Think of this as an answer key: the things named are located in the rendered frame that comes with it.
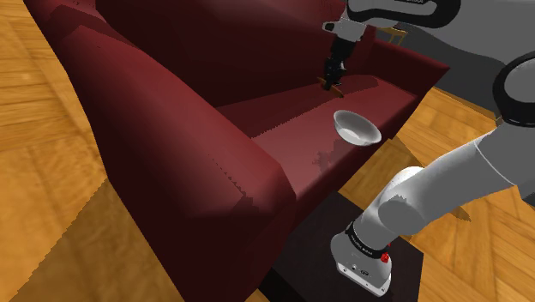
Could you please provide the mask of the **brown wooden utensil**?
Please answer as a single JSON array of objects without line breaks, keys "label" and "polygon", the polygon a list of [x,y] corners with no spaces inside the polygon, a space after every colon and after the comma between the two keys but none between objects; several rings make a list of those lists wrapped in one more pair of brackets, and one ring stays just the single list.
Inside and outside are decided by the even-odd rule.
[{"label": "brown wooden utensil", "polygon": [[[317,80],[320,82],[320,86],[325,89],[326,86],[327,86],[327,82],[321,78],[321,77],[318,77]],[[335,85],[331,85],[328,89],[328,91],[332,94],[334,94],[336,97],[338,98],[343,98],[344,97],[344,94],[335,86]]]}]

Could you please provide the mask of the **yellow wooden chair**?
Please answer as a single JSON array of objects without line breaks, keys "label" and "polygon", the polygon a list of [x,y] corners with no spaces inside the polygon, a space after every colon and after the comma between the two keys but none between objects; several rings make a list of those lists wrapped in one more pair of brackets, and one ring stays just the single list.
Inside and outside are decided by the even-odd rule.
[{"label": "yellow wooden chair", "polygon": [[392,44],[395,39],[397,39],[397,45],[400,45],[407,35],[407,31],[398,29],[396,27],[379,27],[381,32],[387,33],[390,35],[388,43]]}]

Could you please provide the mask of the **white bowl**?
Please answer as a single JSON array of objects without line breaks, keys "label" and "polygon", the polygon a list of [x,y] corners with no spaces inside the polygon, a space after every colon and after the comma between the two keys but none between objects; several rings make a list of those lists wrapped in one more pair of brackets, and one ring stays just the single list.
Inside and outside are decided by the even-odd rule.
[{"label": "white bowl", "polygon": [[382,140],[382,133],[367,118],[351,111],[334,113],[334,128],[346,142],[355,146],[369,146]]}]

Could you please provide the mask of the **dark red sofa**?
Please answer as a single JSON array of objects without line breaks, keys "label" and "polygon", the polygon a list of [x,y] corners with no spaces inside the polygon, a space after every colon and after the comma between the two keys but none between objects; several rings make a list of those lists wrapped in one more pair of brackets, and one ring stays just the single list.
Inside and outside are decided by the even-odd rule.
[{"label": "dark red sofa", "polygon": [[342,97],[318,81],[341,0],[23,0],[115,191],[184,302],[245,302],[289,233],[396,135],[448,66],[367,28]]}]

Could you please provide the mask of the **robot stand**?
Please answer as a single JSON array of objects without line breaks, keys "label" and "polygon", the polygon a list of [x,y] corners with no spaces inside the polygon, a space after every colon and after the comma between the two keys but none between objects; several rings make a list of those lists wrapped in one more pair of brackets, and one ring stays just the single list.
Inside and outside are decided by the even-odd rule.
[{"label": "robot stand", "polygon": [[329,194],[288,236],[259,290],[270,302],[418,302],[422,251],[397,238],[388,254],[392,282],[381,297],[344,277],[330,251],[331,238],[362,209],[340,193]]}]

